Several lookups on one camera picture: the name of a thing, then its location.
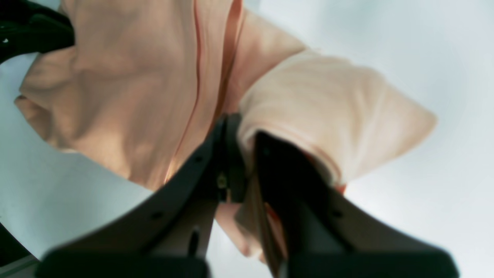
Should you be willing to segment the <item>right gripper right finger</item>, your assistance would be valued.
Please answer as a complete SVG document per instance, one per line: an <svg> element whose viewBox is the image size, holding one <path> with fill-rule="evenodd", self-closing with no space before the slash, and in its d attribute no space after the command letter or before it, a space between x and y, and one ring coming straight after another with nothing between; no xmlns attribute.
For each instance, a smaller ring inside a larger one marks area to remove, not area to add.
<svg viewBox="0 0 494 278"><path fill-rule="evenodd" d="M293 145L261 132L262 197L280 218L288 257L279 278L458 278L451 255L385 225L329 188Z"/></svg>

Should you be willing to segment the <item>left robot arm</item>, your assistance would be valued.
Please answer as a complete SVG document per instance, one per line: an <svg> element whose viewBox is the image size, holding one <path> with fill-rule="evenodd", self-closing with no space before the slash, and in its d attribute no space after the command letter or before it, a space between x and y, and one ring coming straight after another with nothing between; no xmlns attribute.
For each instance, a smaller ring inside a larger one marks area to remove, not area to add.
<svg viewBox="0 0 494 278"><path fill-rule="evenodd" d="M74 44L74 29L67 16L29 0L0 2L0 63Z"/></svg>

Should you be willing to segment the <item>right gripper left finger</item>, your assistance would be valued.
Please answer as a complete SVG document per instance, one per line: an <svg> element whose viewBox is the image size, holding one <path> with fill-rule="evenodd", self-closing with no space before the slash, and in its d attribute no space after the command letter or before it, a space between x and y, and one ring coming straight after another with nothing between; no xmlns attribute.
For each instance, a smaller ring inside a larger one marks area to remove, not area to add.
<svg viewBox="0 0 494 278"><path fill-rule="evenodd" d="M49 252L35 277L210 277L205 254L217 207L245 199L240 122L239 114L221 116L167 185L110 224Z"/></svg>

